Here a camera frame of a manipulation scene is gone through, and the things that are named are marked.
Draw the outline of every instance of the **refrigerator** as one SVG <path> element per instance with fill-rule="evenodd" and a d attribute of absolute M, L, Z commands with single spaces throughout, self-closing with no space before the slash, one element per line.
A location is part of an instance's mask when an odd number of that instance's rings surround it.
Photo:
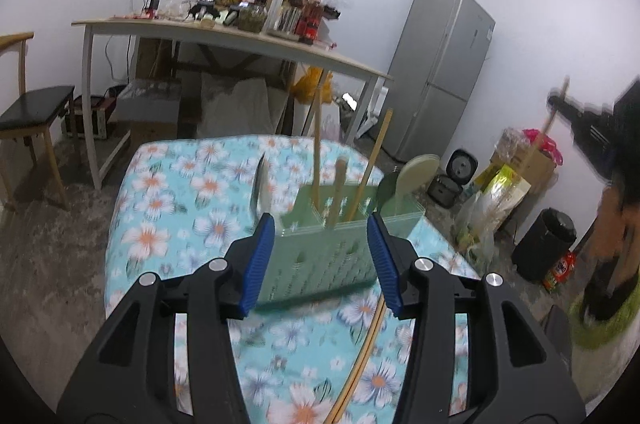
<path fill-rule="evenodd" d="M 377 136 L 393 109 L 382 147 L 407 162 L 442 157 L 484 63 L 495 21 L 474 0 L 414 0 L 389 67 Z"/>

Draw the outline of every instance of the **chair backrest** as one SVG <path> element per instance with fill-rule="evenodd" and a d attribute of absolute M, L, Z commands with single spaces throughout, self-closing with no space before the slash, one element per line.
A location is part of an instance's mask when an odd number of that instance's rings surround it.
<path fill-rule="evenodd" d="M 20 95 L 26 92 L 25 61 L 27 56 L 27 39 L 33 38 L 33 32 L 21 32 L 0 36 L 0 54 L 20 43 L 20 55 L 18 56 L 18 89 Z"/>

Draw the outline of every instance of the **metal bolt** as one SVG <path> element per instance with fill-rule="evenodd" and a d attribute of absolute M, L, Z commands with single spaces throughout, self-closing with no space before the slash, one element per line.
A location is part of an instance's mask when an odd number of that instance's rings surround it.
<path fill-rule="evenodd" d="M 416 261 L 414 261 L 414 265 L 416 269 L 426 272 L 433 268 L 433 261 L 429 260 L 429 258 L 418 258 Z"/>
<path fill-rule="evenodd" d="M 499 287 L 500 285 L 502 285 L 503 280 L 502 276 L 496 274 L 495 272 L 492 272 L 486 275 L 486 282 L 492 287 Z"/>
<path fill-rule="evenodd" d="M 216 258 L 215 260 L 211 260 L 209 262 L 209 268 L 213 271 L 220 272 L 221 270 L 225 270 L 227 266 L 226 260 L 224 258 Z"/>
<path fill-rule="evenodd" d="M 145 272 L 142 276 L 140 276 L 140 279 L 138 281 L 143 287 L 148 287 L 149 285 L 153 285 L 156 282 L 156 275 L 153 272 Z"/>

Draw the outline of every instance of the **blue tablecloth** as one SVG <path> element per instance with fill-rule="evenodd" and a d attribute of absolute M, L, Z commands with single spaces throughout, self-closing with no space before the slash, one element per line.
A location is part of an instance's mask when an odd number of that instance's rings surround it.
<path fill-rule="evenodd" d="M 249 198 L 255 168 L 270 164 L 274 210 L 292 208 L 300 184 L 311 182 L 312 140 L 246 136 L 179 140 L 141 146 L 133 157 L 111 221 L 106 252 L 107 315 L 145 271 L 163 279 L 190 274 L 252 232 Z M 367 160 L 335 142 L 322 142 L 322 182 L 332 183 L 335 160 L 349 159 L 347 180 L 359 182 Z M 382 173 L 374 169 L 369 183 Z M 420 256 L 454 274 L 477 277 L 447 241 L 422 219 L 409 240 Z M 278 313 L 252 312 L 229 321 L 246 406 L 253 424 L 320 424 L 330 410 L 371 324 L 380 288 Z M 413 322 L 388 310 L 372 357 L 342 424 L 387 424 L 402 387 Z M 181 410 L 191 412 L 186 318 L 175 337 L 175 383 Z M 456 317 L 456 374 L 450 412 L 464 409 L 468 370 L 466 317 Z"/>

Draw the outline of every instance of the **orange bag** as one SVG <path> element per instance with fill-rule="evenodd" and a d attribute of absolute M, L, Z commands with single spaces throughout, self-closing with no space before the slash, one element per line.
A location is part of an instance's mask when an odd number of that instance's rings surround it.
<path fill-rule="evenodd" d="M 318 67 L 309 67 L 306 70 L 304 76 L 300 78 L 300 80 L 291 87 L 291 94 L 302 104 L 311 104 L 314 100 L 314 92 L 316 91 L 316 86 L 318 86 L 318 82 L 320 81 L 320 75 L 322 74 L 322 68 Z M 331 79 L 334 76 L 333 72 L 329 72 L 326 77 L 326 81 L 324 82 L 324 86 L 322 87 L 322 102 L 331 103 L 332 102 L 332 91 L 331 91 Z"/>

